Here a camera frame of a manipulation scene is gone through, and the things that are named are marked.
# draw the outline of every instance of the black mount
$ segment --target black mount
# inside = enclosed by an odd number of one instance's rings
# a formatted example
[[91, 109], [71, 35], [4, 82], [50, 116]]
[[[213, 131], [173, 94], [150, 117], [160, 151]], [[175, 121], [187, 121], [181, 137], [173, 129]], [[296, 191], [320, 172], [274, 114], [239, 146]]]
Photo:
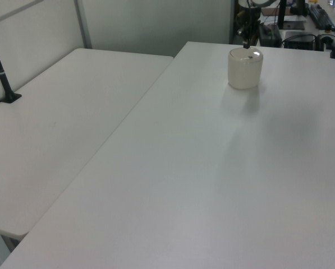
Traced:
[[3, 65], [1, 64], [0, 61], [0, 81], [1, 84], [3, 85], [4, 91], [5, 91], [5, 98], [1, 99], [0, 101], [3, 103], [8, 103], [11, 104], [17, 99], [21, 97], [21, 94], [15, 94], [10, 87], [8, 78], [6, 77]]

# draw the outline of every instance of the white wall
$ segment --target white wall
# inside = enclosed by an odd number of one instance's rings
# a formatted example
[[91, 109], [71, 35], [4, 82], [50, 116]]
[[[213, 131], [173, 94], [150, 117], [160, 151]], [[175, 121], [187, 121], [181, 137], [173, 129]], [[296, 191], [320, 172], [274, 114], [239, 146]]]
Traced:
[[0, 59], [13, 91], [76, 48], [83, 43], [74, 0], [44, 0], [0, 22]]
[[176, 56], [187, 41], [229, 43], [232, 0], [80, 0], [92, 48]]

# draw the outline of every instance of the white tabletop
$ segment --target white tabletop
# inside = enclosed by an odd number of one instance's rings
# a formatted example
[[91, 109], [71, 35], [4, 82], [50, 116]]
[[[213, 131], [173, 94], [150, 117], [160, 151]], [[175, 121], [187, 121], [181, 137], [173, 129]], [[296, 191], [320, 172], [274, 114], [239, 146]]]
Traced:
[[335, 268], [335, 60], [235, 90], [235, 47], [187, 43], [1, 269]]
[[0, 233], [22, 238], [171, 62], [78, 49], [0, 103]]

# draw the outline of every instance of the black cable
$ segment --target black cable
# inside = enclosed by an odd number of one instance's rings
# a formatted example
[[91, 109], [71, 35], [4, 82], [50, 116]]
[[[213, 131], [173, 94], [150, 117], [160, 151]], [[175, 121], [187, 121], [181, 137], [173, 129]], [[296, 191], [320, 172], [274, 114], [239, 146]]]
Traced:
[[250, 25], [249, 25], [250, 31], [249, 31], [249, 37], [247, 38], [247, 44], [249, 47], [251, 45], [251, 38], [252, 38], [252, 10], [251, 10], [251, 5], [250, 5], [250, 0], [246, 0], [246, 2], [248, 5], [248, 10], [250, 12]]
[[313, 34], [307, 34], [307, 35], [295, 35], [295, 36], [291, 36], [290, 38], [286, 38], [285, 40], [282, 41], [282, 44], [284, 44], [286, 41], [289, 41], [289, 40], [292, 40], [292, 39], [296, 39], [296, 38], [301, 38], [303, 36], [313, 36], [314, 37], [314, 40], [317, 38], [316, 35], [313, 35]]
[[276, 17], [277, 17], [277, 10], [276, 10], [276, 12], [274, 13], [274, 22], [273, 22], [273, 25], [276, 25]]
[[[275, 14], [275, 15], [277, 14], [277, 8], [279, 7], [279, 3], [278, 3], [278, 5], [277, 5], [277, 7], [275, 7], [274, 10], [272, 11], [272, 14]], [[267, 20], [269, 17], [270, 17], [270, 15], [268, 15], [267, 18], [264, 20], [263, 25], [265, 24], [266, 20]]]
[[332, 37], [335, 38], [335, 35], [331, 35], [331, 34], [321, 34], [321, 35], [319, 35], [319, 36], [323, 36], [323, 35], [328, 35], [328, 36], [332, 36]]

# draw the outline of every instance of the white container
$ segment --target white container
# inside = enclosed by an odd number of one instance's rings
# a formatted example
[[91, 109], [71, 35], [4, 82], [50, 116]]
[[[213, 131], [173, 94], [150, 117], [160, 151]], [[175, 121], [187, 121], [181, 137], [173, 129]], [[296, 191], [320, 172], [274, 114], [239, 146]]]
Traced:
[[263, 63], [263, 54], [256, 48], [232, 49], [228, 54], [228, 82], [237, 89], [258, 85]]

